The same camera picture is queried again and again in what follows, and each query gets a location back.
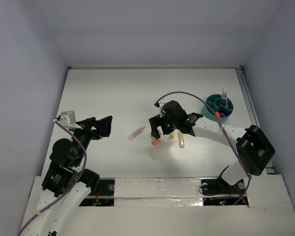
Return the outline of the purple capped black highlighter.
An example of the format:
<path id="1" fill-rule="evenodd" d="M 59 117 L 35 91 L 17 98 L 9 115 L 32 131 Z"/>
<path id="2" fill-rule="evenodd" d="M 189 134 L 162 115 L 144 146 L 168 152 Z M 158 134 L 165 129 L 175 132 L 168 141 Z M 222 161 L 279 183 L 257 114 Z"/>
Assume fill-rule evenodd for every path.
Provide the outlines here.
<path id="1" fill-rule="evenodd" d="M 226 111 L 220 112 L 221 117 L 226 118 L 229 114 Z"/>

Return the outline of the orange highlighter cap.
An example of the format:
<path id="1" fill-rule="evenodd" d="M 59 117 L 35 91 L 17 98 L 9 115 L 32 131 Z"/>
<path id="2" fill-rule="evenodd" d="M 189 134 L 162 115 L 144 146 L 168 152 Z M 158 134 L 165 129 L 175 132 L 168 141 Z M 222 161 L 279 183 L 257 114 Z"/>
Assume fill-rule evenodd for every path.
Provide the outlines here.
<path id="1" fill-rule="evenodd" d="M 152 143 L 153 146 L 156 146 L 156 145 L 161 143 L 161 140 L 160 139 L 153 140 L 151 143 Z"/>

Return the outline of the clear orange highlighter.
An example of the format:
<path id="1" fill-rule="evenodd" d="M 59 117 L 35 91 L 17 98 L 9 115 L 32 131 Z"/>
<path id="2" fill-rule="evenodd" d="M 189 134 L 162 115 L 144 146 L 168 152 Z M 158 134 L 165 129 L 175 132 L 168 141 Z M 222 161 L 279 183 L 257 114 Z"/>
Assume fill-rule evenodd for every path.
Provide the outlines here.
<path id="1" fill-rule="evenodd" d="M 144 131 L 145 127 L 140 127 L 138 128 L 136 131 L 132 132 L 129 136 L 128 136 L 128 139 L 129 140 L 133 140 L 135 139 L 137 136 L 139 136 L 143 131 Z"/>

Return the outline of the clear spray bottle blue cap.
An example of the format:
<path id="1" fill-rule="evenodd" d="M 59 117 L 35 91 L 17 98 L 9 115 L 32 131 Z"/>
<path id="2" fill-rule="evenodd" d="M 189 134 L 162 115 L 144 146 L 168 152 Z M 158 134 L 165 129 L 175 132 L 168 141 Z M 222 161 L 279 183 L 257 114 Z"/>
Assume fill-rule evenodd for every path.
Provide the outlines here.
<path id="1" fill-rule="evenodd" d="M 223 106 L 223 107 L 226 107 L 227 105 L 227 99 L 226 98 L 223 98 L 220 102 L 220 105 Z"/>

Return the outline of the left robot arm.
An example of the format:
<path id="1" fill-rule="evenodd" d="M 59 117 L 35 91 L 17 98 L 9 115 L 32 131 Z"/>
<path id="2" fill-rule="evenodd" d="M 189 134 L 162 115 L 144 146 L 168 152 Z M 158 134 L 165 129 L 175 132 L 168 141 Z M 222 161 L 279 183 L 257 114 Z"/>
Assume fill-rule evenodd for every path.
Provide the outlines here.
<path id="1" fill-rule="evenodd" d="M 30 236 L 59 236 L 86 196 L 101 194 L 104 187 L 99 174 L 86 168 L 86 150 L 91 141 L 109 137 L 112 120 L 107 116 L 76 121 L 73 111 L 62 112 L 54 120 L 71 138 L 59 139 L 52 146 L 38 218 L 27 230 Z"/>

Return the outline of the white eraser box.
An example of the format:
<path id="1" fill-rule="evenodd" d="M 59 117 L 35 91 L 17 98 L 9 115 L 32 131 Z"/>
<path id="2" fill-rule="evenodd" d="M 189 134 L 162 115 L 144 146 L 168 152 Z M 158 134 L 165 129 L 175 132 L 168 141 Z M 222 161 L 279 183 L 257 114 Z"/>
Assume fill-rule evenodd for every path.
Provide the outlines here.
<path id="1" fill-rule="evenodd" d="M 156 129 L 154 131 L 151 132 L 151 136 L 155 139 L 160 139 L 161 134 L 159 133 L 159 131 Z"/>

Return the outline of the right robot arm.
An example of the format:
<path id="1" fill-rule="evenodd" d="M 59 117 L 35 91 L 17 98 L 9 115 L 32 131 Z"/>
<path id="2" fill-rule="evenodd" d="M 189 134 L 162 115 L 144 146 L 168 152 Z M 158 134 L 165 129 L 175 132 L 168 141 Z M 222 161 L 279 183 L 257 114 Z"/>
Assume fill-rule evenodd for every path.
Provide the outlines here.
<path id="1" fill-rule="evenodd" d="M 193 137 L 206 138 L 229 146 L 236 162 L 225 167 L 216 178 L 205 178 L 199 191 L 205 196 L 230 195 L 245 177 L 259 176 L 275 154 L 275 149 L 262 129 L 256 125 L 240 128 L 220 124 L 201 114 L 188 114 L 174 100 L 155 103 L 159 113 L 149 119 L 151 136 L 169 135 L 175 130 Z"/>

